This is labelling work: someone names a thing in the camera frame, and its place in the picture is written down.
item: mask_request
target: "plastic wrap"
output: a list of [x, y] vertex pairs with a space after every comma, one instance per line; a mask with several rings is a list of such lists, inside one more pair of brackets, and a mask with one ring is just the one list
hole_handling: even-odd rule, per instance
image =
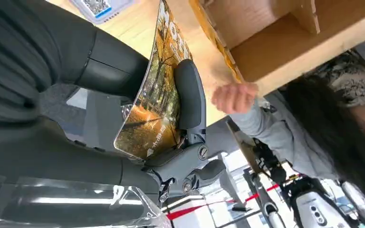
[[140, 189], [107, 184], [0, 177], [0, 228], [170, 228]]

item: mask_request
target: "magazine cover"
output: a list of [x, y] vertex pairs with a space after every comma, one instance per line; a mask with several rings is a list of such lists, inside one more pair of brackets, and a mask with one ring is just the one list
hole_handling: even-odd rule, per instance
[[177, 64], [192, 55], [165, 0], [160, 0], [152, 55], [141, 89], [114, 140], [114, 147], [146, 160], [180, 141], [180, 100], [174, 84]]

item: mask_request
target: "wooden table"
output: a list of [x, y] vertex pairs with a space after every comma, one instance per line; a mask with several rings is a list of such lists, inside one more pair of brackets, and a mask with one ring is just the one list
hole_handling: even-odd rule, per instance
[[[83, 18], [69, 0], [49, 0], [49, 2]], [[137, 2], [98, 27], [149, 58], [154, 40], [159, 0], [137, 0]], [[233, 76], [226, 66], [223, 56], [203, 33], [188, 1], [168, 0], [167, 3], [182, 30], [201, 75], [207, 102], [207, 125], [210, 125], [225, 116], [211, 104], [212, 93], [217, 86], [233, 82]]]
[[[69, 0], [49, 0], [76, 15], [79, 11]], [[120, 39], [133, 49], [149, 58], [154, 40], [154, 28], [159, 7], [159, 0], [137, 0], [138, 3], [122, 11], [110, 21], [98, 26], [114, 37]], [[207, 0], [213, 2], [210, 9], [216, 11], [214, 16], [221, 17], [218, 29], [223, 30], [224, 15], [229, 14], [226, 6], [228, 0]], [[269, 11], [269, 4], [281, 3], [275, 0], [231, 0], [235, 4], [258, 4], [266, 2], [266, 16], [250, 14], [249, 21], [243, 23], [225, 23], [225, 30], [239, 27], [238, 32], [245, 32], [256, 27], [256, 22], [276, 15]], [[263, 96], [285, 83], [299, 77], [325, 61], [365, 41], [365, 1], [364, 0], [315, 0], [321, 32], [318, 35], [308, 33], [296, 25], [295, 19], [282, 17], [263, 32], [251, 36], [239, 46], [231, 49], [232, 57], [240, 69], [242, 79], [256, 82], [259, 85], [259, 95]], [[184, 39], [192, 53], [195, 64], [201, 75], [207, 100], [207, 125], [225, 116], [210, 102], [216, 87], [235, 81], [230, 69], [223, 60], [221, 53], [207, 39], [188, 0], [167, 0], [173, 12], [175, 21], [180, 27]], [[236, 11], [245, 11], [248, 7], [237, 7]], [[227, 32], [224, 35], [234, 36]]]

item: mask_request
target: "fingers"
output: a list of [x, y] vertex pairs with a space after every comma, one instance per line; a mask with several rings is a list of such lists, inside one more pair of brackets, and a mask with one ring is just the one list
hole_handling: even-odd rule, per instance
[[234, 113], [234, 107], [236, 103], [236, 97], [238, 94], [237, 87], [233, 85], [228, 85], [222, 88], [222, 98], [221, 109], [227, 114]]
[[234, 104], [234, 110], [237, 113], [244, 113], [248, 110], [248, 100], [247, 97], [249, 95], [247, 94], [247, 88], [246, 85], [240, 84], [238, 85], [239, 92], [237, 93], [237, 98]]
[[227, 114], [246, 113], [254, 104], [258, 87], [256, 84], [229, 84], [215, 90], [212, 103]]

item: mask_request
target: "light gray sleeve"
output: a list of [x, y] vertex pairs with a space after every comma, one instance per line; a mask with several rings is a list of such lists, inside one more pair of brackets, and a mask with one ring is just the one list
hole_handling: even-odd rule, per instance
[[293, 161], [293, 134], [283, 120], [261, 110], [256, 100], [250, 111], [245, 114], [231, 114], [237, 126], [249, 137], [255, 137], [267, 144], [280, 159]]

